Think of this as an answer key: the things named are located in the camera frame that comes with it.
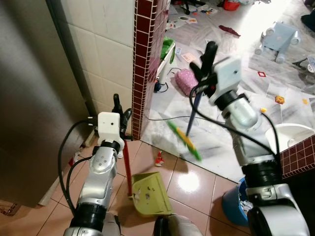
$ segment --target pink bag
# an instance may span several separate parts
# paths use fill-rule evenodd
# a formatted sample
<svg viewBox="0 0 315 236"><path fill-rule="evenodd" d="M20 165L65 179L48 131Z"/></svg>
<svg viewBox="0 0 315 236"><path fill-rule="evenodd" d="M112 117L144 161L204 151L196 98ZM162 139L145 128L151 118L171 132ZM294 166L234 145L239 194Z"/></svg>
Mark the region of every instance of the pink bag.
<svg viewBox="0 0 315 236"><path fill-rule="evenodd" d="M181 71L177 72L175 74L175 81L186 96L189 96L192 88L198 84L195 75L191 70L188 69L182 69Z"/></svg>

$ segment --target beige ceramic tile floor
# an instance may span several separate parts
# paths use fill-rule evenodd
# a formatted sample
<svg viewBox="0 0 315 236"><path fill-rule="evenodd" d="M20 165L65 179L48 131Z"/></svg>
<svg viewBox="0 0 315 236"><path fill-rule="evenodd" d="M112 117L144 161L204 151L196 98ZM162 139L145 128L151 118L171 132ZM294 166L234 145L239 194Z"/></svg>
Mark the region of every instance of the beige ceramic tile floor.
<svg viewBox="0 0 315 236"><path fill-rule="evenodd" d="M163 152L165 163L155 167L158 149L140 141L128 143L131 172L160 171L175 213L188 217L204 236L246 236L249 230L239 227L225 217L221 208L224 192L236 184L198 166ZM93 147L82 150L91 155ZM124 236L152 236L154 217L138 216L132 201L127 197L124 160L117 163L118 174L113 181L109 211L118 215ZM88 164L80 164L71 177L70 194L74 203L88 174ZM56 188L47 206L35 209L21 207L12 218L0 216L1 236L62 236L72 219L71 211L60 186Z"/></svg>

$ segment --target gray door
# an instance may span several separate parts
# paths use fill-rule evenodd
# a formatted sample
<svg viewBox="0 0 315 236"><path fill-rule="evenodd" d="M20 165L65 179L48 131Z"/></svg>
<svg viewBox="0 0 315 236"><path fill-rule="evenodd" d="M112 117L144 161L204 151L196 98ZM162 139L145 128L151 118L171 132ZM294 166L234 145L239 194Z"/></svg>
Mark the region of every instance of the gray door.
<svg viewBox="0 0 315 236"><path fill-rule="evenodd" d="M0 199L34 207L88 111L44 0L0 0ZM88 134L64 149L63 166Z"/></svg>

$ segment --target blue bucket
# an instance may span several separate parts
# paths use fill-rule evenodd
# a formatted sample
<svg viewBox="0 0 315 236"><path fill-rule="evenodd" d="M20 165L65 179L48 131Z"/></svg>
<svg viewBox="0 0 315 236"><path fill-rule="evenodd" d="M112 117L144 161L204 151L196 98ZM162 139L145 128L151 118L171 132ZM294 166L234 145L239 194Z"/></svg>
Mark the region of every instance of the blue bucket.
<svg viewBox="0 0 315 236"><path fill-rule="evenodd" d="M222 198L222 208L229 221L236 225L248 227L247 216L241 208L240 200L248 200L246 194L245 179L242 178L240 183L230 191L226 192Z"/></svg>

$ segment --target green dustpan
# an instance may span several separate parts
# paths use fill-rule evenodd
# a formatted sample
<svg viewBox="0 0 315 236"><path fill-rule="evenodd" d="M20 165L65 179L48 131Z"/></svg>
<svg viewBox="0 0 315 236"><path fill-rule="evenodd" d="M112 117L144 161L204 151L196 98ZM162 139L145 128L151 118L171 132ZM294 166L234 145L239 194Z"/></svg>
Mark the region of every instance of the green dustpan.
<svg viewBox="0 0 315 236"><path fill-rule="evenodd" d="M159 172L133 175L131 181L133 204L143 217L173 213Z"/></svg>

